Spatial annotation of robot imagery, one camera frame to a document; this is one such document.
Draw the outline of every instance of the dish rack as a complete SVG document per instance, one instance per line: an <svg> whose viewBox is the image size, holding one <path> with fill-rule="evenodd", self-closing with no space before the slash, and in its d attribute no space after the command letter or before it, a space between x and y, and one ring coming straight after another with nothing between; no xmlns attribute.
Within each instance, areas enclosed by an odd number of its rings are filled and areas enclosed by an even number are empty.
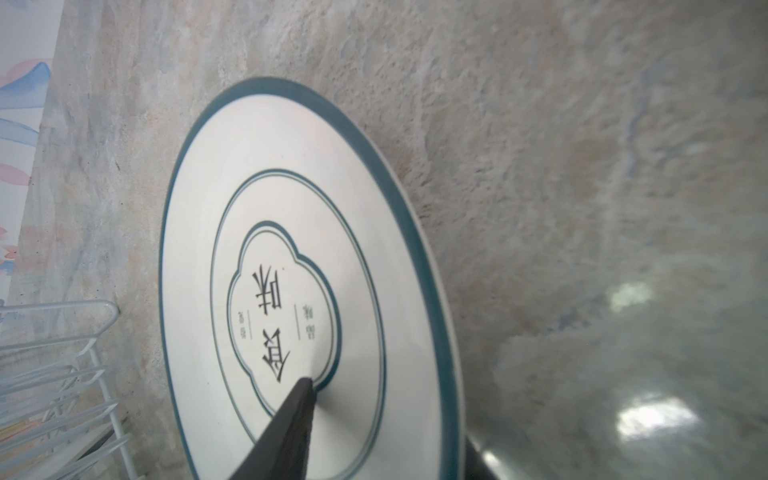
<svg viewBox="0 0 768 480"><path fill-rule="evenodd" d="M68 334L66 325L40 329L28 318L62 323L65 312L91 307L105 308L110 317L84 335ZM136 472L131 436L123 431L108 366L95 346L119 316L107 300L0 306L0 480L80 478L116 451L130 480L144 478ZM47 338L30 338L41 333Z"/></svg>

